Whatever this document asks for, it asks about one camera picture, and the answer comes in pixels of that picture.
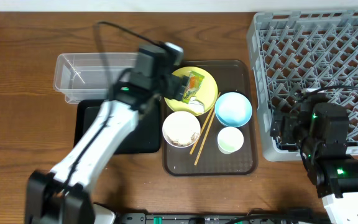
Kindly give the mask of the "green snack wrapper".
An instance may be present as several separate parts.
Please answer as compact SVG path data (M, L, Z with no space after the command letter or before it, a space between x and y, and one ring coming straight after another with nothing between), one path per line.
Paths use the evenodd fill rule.
M188 76L188 84L183 94L182 102L188 104L193 97L195 97L198 90L201 88L204 76L200 73L191 71Z

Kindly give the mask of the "yellow plate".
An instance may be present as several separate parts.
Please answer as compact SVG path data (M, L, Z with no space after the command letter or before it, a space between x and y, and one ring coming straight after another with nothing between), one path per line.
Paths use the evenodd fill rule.
M165 98L167 106L172 111L187 111L195 116L199 116L208 112L218 97L218 86L213 76L206 70L199 67L182 67L173 72L175 76L189 76L191 72L199 73L204 76L201 88L195 94L195 100L203 104L203 111L200 106L191 105L177 100L169 100Z

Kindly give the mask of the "light blue bowl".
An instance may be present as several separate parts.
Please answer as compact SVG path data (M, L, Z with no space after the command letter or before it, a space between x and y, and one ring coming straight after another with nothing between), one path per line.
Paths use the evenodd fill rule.
M214 106L215 116L223 126L239 128L252 118L250 100L238 92L227 92L220 96Z

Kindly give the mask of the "white cup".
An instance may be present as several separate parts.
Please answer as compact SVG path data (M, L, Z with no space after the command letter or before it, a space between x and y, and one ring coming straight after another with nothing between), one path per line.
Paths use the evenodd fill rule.
M218 133L217 141L218 149L223 154L231 154L238 151L242 147L244 143L244 136L239 129L226 127Z

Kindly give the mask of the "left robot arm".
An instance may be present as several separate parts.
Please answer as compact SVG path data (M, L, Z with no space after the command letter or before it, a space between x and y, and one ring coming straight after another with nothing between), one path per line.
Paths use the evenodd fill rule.
M114 223L111 210L90 195L101 172L123 140L157 97L180 100L187 78L173 75L183 49L169 42L139 48L135 65L117 80L108 75L108 98L87 132L49 173L34 171L28 179L25 223Z

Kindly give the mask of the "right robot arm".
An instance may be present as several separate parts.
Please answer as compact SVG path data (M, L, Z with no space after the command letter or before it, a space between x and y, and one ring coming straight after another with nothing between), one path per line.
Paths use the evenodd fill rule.
M297 114L273 112L270 136L296 146L331 223L358 223L358 160L347 153L346 108L322 93L295 106Z

